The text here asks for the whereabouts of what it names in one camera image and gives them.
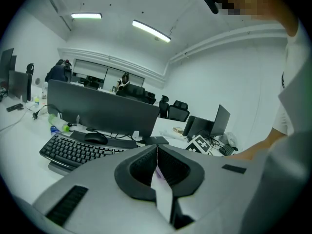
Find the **black keyboard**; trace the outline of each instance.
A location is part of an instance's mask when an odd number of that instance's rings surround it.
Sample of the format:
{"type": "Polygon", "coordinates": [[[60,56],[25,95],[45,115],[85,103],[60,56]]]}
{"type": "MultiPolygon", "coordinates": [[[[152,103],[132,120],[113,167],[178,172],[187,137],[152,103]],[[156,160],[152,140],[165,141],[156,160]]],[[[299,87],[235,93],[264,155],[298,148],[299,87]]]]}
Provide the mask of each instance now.
{"type": "Polygon", "coordinates": [[[86,144],[86,142],[82,143],[62,134],[55,134],[39,153],[62,167],[74,170],[93,159],[121,153],[125,150],[101,144],[86,144]]]}
{"type": "Polygon", "coordinates": [[[229,156],[233,153],[234,148],[230,145],[224,145],[219,148],[219,152],[221,152],[224,156],[229,156]]]}

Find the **desk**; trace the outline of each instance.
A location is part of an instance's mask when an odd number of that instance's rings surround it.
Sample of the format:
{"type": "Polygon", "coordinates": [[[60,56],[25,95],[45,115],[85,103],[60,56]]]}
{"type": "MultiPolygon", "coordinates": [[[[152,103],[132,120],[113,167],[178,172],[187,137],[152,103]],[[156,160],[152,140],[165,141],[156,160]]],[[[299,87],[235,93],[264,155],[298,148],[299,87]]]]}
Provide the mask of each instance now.
{"type": "MultiPolygon", "coordinates": [[[[0,129],[17,122],[24,115],[19,123],[0,132],[0,174],[11,193],[32,204],[43,191],[63,176],[50,171],[50,161],[39,154],[39,150],[51,138],[47,115],[39,116],[34,121],[30,110],[38,110],[35,107],[9,113],[6,111],[7,107],[18,103],[19,99],[10,97],[0,103],[0,129]]],[[[185,124],[157,118],[152,136],[160,136],[159,132],[165,130],[178,135],[173,132],[173,127],[184,128],[185,124]]],[[[84,132],[85,127],[79,126],[77,130],[84,132]]],[[[172,146],[185,148],[188,145],[186,139],[165,138],[172,146]]]]}

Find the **white sleeve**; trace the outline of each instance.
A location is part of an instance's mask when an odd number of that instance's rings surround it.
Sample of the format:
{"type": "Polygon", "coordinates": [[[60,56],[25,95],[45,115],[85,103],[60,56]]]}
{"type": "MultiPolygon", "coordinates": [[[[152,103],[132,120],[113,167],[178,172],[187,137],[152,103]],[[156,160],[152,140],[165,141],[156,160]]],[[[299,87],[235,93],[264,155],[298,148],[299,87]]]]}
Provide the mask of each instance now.
{"type": "Polygon", "coordinates": [[[275,121],[273,124],[273,128],[277,131],[281,132],[282,134],[287,135],[287,122],[285,116],[285,109],[282,105],[279,106],[275,121]]]}

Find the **ceiling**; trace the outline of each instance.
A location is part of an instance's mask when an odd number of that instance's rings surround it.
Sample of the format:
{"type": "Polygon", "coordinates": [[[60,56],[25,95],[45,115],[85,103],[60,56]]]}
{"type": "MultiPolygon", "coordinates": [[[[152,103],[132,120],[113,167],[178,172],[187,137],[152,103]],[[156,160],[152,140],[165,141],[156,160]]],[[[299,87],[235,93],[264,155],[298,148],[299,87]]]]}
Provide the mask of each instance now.
{"type": "Polygon", "coordinates": [[[100,12],[101,21],[80,19],[71,22],[72,32],[97,35],[129,45],[149,55],[168,60],[176,53],[212,36],[262,21],[240,16],[214,15],[204,0],[60,0],[59,15],[74,12],[100,12]],[[171,42],[132,26],[138,20],[170,35],[171,42]]]}

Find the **ceiling light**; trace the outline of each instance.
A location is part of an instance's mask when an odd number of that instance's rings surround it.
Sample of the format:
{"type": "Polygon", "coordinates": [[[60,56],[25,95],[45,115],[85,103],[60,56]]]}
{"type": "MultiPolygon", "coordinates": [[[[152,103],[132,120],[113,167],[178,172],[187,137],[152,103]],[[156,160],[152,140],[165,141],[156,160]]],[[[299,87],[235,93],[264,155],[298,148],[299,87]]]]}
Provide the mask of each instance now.
{"type": "Polygon", "coordinates": [[[73,13],[72,18],[102,19],[101,13],[73,13]]]}
{"type": "Polygon", "coordinates": [[[171,41],[170,37],[164,35],[163,33],[159,32],[158,30],[156,30],[156,29],[152,28],[151,26],[148,26],[148,25],[146,25],[146,24],[144,24],[144,23],[142,23],[140,21],[134,20],[132,22],[132,25],[134,27],[140,28],[142,30],[145,30],[148,33],[153,34],[154,36],[158,37],[159,39],[164,40],[165,42],[170,42],[171,41]]]}

